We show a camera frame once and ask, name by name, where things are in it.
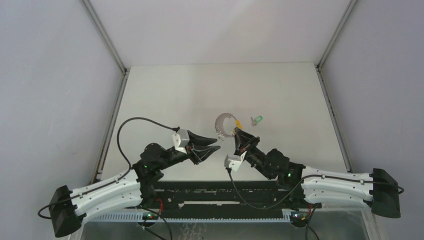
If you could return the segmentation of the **key with green tag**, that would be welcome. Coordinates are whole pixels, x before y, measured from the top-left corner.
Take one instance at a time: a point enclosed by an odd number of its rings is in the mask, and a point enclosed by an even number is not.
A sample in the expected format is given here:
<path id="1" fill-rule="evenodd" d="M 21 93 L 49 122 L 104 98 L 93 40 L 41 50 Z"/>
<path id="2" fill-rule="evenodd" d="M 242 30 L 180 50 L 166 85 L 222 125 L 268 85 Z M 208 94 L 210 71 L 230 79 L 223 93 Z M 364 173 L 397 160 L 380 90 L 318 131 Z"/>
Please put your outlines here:
<path id="1" fill-rule="evenodd" d="M 251 125 L 254 127 L 256 126 L 259 122 L 261 122 L 263 120 L 263 117 L 261 115 L 257 116 L 257 117 L 251 117 Z"/>

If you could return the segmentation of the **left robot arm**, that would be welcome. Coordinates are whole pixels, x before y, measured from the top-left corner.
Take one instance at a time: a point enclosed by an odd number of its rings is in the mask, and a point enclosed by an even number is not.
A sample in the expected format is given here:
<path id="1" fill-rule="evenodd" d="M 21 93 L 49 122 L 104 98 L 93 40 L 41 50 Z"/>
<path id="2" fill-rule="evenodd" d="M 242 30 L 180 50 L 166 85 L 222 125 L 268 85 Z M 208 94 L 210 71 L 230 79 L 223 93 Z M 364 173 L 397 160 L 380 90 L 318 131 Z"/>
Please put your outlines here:
<path id="1" fill-rule="evenodd" d="M 196 135 L 180 129 L 172 134 L 173 146 L 166 149 L 150 143 L 130 169 L 97 183 L 69 189 L 57 188 L 48 211 L 55 237 L 68 236 L 90 220 L 128 207 L 153 207 L 157 194 L 153 185 L 163 176 L 163 170 L 190 160 L 198 165 L 221 147 L 216 138 Z"/>

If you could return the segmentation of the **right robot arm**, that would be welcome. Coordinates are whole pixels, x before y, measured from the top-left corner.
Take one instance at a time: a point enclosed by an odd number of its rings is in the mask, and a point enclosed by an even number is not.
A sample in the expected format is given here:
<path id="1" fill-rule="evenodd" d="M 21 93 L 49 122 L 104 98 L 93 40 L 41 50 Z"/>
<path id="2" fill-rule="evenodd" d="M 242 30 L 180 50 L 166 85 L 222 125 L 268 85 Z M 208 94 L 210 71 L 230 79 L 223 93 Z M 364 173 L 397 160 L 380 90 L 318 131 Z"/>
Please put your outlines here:
<path id="1" fill-rule="evenodd" d="M 400 195 L 404 189 L 384 169 L 370 173 L 333 172 L 290 161 L 273 148 L 264 153 L 258 148 L 260 138 L 238 127 L 233 130 L 237 160 L 247 162 L 268 180 L 288 191 L 295 208 L 305 204 L 334 204 L 363 207 L 375 215 L 401 217 Z"/>

